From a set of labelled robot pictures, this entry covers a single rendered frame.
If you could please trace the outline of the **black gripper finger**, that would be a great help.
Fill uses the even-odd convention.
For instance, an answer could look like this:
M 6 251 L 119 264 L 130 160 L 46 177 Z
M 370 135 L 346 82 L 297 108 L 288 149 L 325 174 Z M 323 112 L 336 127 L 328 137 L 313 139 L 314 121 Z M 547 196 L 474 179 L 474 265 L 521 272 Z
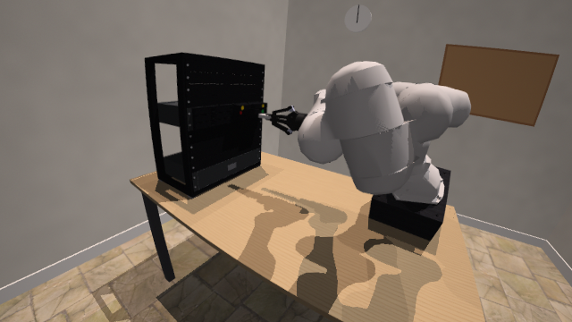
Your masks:
M 292 116 L 277 114 L 277 113 L 285 112 L 285 111 L 290 111 L 290 112 L 295 111 L 295 110 L 294 110 L 294 106 L 288 106 L 287 108 L 284 108 L 284 109 L 272 111 L 272 114 L 259 114 L 258 116 L 269 117 L 269 118 L 281 118 L 281 119 L 292 120 L 292 119 L 293 119 Z
M 264 118 L 264 119 L 266 119 L 266 120 L 272 121 L 272 125 L 273 125 L 273 126 L 277 127 L 278 129 L 280 129 L 280 130 L 282 130 L 282 131 L 285 131 L 285 132 L 287 133 L 287 135 L 291 135 L 291 134 L 292 134 L 292 130 L 291 130 L 291 129 L 288 129 L 288 128 L 286 128 L 285 126 L 283 126 L 283 125 L 281 125 L 281 124 L 279 124 L 279 123 L 287 124 L 287 125 L 289 125 L 289 126 L 292 126 L 293 123 L 286 122 L 286 120 L 279 119 L 279 118 L 274 119 L 274 118 L 263 117 L 263 116 L 258 116 L 258 118 Z

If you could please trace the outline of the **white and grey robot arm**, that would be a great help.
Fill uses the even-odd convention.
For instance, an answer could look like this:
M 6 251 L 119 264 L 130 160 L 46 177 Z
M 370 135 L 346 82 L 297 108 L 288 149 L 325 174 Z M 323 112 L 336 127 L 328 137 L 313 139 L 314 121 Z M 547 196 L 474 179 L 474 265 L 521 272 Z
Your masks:
M 322 165 L 343 154 L 361 192 L 437 205 L 444 184 L 427 151 L 431 140 L 462 125 L 470 112 L 464 91 L 393 83 L 382 64 L 355 62 L 314 94 L 298 142 L 310 161 Z

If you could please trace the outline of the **black server rack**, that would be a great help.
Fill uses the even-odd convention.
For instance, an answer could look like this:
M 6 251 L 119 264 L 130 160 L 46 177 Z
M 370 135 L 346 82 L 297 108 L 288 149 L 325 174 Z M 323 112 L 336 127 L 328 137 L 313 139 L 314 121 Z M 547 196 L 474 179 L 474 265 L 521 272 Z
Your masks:
M 157 103 L 158 62 L 176 64 L 177 102 Z M 251 103 L 264 101 L 264 64 L 176 53 L 146 57 L 145 70 L 160 182 L 193 199 L 261 165 L 263 119 L 258 115 L 267 114 L 267 103 Z M 181 152 L 164 157 L 159 123 L 180 127 Z

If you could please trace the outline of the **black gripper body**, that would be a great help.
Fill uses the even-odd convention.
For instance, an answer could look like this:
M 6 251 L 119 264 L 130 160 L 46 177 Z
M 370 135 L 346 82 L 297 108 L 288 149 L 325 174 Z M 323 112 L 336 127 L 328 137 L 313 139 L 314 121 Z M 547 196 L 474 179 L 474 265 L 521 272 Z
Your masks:
M 303 120 L 306 118 L 307 114 L 299 113 L 297 111 L 293 111 L 287 116 L 292 116 L 292 120 L 286 119 L 286 122 L 293 123 L 292 126 L 287 125 L 292 131 L 298 131 Z

